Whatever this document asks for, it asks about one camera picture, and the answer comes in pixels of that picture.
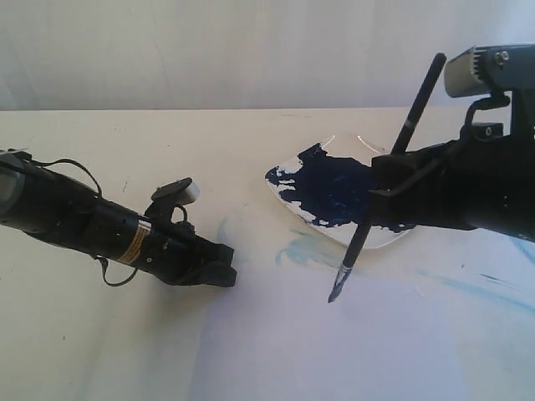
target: paint palette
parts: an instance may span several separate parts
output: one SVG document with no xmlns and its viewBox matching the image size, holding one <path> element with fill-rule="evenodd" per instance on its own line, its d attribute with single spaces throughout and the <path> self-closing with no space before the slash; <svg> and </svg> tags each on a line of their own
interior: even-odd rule
<svg viewBox="0 0 535 401">
<path fill-rule="evenodd" d="M 347 246 L 375 188 L 371 160 L 383 153 L 358 135 L 332 136 L 273 167 L 266 180 L 289 210 Z M 364 248 L 388 245 L 413 227 L 375 219 Z"/>
</svg>

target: white table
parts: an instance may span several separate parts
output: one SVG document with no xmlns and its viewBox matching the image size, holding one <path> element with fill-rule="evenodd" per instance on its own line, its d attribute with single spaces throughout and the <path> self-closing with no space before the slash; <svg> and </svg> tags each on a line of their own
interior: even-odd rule
<svg viewBox="0 0 535 401">
<path fill-rule="evenodd" d="M 270 167 L 330 135 L 361 134 L 388 148 L 406 112 L 3 112 L 0 135 L 3 148 L 28 147 L 37 160 L 80 161 L 107 199 L 137 211 L 158 185 L 193 177 L 201 197 L 190 220 L 199 235 L 236 248 L 240 271 L 273 265 L 295 239 L 292 229 L 314 232 L 267 188 Z M 464 113 L 429 108 L 412 147 L 456 137 Z M 58 170 L 85 180 L 74 168 Z M 343 255 L 318 237 L 334 260 Z M 114 289 L 88 256 L 5 227 L 0 244 L 0 399 L 187 399 L 206 305 L 223 290 L 167 287 L 143 273 Z M 283 264 L 293 265 L 288 258 Z M 115 278 L 129 273 L 116 264 L 111 270 Z M 359 271 L 412 282 L 423 297 L 443 299 L 471 399 L 532 399 L 535 267 L 508 238 L 418 227 L 365 251 Z"/>
</svg>

